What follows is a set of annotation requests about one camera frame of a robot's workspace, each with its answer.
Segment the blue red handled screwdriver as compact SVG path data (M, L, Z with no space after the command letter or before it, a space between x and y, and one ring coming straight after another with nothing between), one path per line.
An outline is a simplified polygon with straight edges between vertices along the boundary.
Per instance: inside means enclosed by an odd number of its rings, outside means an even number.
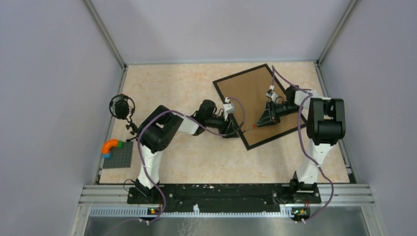
M243 130L243 131L242 131L242 133L244 133L244 132L248 132L248 131L250 131L250 130L253 130L253 129L254 129L254 128L256 128L256 127L257 127L257 125L256 125L256 124L254 124L254 125L250 126L249 128L247 128L247 129Z

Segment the black wooden picture frame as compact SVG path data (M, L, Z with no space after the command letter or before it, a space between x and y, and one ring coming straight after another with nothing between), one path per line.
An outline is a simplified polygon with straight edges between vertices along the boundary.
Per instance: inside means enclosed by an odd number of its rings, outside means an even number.
M266 92L272 84L272 79L272 70L265 63L213 81L221 100L224 100L225 97L234 97L243 104L245 121L239 135L247 150L296 132L298 129L298 113L295 112L281 117L281 122L276 125L256 127L242 133L243 130L256 124L260 119L266 102L270 101L266 97Z

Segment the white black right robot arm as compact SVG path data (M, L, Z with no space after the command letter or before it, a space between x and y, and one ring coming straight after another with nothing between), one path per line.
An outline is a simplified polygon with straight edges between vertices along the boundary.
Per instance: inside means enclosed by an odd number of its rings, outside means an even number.
M301 203L310 196L317 196L317 179L321 165L329 151L344 138L346 133L344 101L319 95L310 89L289 87L285 91L286 100L277 103L279 96L270 86L261 118L257 127L276 125L281 117L308 111L306 134L309 138L309 149L304 151L306 158L295 171L286 191L295 203Z

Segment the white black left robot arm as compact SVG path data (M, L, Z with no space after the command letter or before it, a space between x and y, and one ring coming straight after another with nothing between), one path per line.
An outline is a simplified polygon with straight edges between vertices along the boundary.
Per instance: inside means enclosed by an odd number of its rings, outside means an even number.
M137 145L142 166L135 180L135 189L145 203L152 203L157 199L158 191L155 187L160 181L162 154L177 133L199 136L214 128L217 129L216 135L222 138L239 137L243 125L236 126L231 120L230 115L236 108L229 98L220 113L217 114L216 110L216 104L208 99L203 100L199 109L190 116L160 105L137 128Z

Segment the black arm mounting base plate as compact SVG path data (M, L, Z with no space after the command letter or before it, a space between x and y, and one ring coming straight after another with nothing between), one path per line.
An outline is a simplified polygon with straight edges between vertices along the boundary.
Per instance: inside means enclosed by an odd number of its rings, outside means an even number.
M297 201L288 195L288 184L161 184L146 197L135 187L129 188L127 203L155 205L165 213L190 212L198 206L202 213L257 213L279 212L285 204L320 204L317 196L300 197Z

